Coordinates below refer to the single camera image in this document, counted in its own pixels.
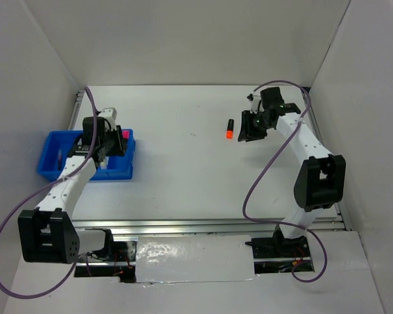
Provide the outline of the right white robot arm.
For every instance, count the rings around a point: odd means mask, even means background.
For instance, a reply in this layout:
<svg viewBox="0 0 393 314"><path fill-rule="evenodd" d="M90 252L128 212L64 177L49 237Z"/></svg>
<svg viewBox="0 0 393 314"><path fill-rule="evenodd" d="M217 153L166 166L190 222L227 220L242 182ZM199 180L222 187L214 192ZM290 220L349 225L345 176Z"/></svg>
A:
<svg viewBox="0 0 393 314"><path fill-rule="evenodd" d="M284 136L284 144L294 152L300 169L293 187L296 208L276 224L272 247L279 256L288 256L305 242L305 233L322 214L341 201L345 184L346 161L331 153L305 124L306 111L286 103L280 88L266 88L248 96L251 107L242 111L238 141L266 138L273 129Z"/></svg>

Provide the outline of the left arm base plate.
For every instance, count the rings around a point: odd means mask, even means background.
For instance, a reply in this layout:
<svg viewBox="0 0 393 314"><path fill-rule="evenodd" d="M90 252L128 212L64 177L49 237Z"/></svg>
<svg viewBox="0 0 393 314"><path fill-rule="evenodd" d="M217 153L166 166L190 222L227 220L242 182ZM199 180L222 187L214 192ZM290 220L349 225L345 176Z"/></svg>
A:
<svg viewBox="0 0 393 314"><path fill-rule="evenodd" d="M115 241L112 240L104 248L89 251L85 256L80 257L79 262L85 264L92 262L103 262L112 265L121 265L125 263L132 266L136 261L137 241Z"/></svg>

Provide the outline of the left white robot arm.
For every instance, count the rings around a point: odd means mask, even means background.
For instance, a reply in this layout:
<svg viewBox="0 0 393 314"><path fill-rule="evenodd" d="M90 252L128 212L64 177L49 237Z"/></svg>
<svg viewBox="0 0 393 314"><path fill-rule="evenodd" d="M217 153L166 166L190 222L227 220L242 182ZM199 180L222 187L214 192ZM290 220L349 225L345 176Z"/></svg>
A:
<svg viewBox="0 0 393 314"><path fill-rule="evenodd" d="M116 244L108 229L78 231L71 218L101 163L113 156L123 157L127 151L128 141L115 122L116 116L110 107L96 118L83 119L83 130L69 147L58 182L34 209L20 213L18 229L26 262L70 264L89 252L102 261L115 256Z"/></svg>

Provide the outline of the red gel pen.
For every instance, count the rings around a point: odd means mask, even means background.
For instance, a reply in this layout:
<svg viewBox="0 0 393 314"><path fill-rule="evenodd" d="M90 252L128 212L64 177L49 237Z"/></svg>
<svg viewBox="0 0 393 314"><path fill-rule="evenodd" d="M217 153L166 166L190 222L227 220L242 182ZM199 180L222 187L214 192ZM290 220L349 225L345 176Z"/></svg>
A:
<svg viewBox="0 0 393 314"><path fill-rule="evenodd" d="M61 171L62 169L62 150L58 150L58 155L57 155L57 170Z"/></svg>

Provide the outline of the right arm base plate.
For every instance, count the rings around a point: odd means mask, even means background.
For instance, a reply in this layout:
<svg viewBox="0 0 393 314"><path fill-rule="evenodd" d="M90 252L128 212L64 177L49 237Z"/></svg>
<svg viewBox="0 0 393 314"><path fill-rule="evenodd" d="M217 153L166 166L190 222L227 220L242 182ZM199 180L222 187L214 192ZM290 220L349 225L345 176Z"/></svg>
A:
<svg viewBox="0 0 393 314"><path fill-rule="evenodd" d="M309 258L310 249L306 237L278 239L277 237L252 238L246 242L252 248L255 259Z"/></svg>

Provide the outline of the orange black highlighter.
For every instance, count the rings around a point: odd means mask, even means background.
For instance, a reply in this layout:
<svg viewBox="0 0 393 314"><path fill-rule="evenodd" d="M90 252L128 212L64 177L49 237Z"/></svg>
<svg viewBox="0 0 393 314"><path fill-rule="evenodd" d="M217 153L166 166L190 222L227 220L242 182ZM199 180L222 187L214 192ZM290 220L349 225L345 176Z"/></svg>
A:
<svg viewBox="0 0 393 314"><path fill-rule="evenodd" d="M226 138L232 139L234 135L234 120L230 118L227 123Z"/></svg>

